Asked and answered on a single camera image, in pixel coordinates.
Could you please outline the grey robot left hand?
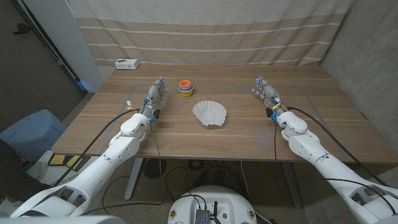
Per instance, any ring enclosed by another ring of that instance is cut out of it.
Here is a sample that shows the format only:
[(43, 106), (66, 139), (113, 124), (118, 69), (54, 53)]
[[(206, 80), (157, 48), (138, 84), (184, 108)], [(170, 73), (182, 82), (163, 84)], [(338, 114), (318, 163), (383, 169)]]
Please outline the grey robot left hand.
[(141, 114), (146, 117), (152, 116), (155, 110), (159, 110), (162, 105), (162, 100), (167, 93), (167, 87), (163, 77), (160, 77), (155, 83), (149, 87), (147, 96), (144, 98), (144, 106), (141, 109)]

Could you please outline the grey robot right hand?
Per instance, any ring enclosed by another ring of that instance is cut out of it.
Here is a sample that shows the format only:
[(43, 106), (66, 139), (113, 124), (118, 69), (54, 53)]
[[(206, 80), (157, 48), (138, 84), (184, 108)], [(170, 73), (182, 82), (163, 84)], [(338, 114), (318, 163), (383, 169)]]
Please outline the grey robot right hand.
[(256, 86), (251, 91), (263, 101), (268, 117), (278, 118), (287, 111), (279, 92), (262, 76), (256, 78)]

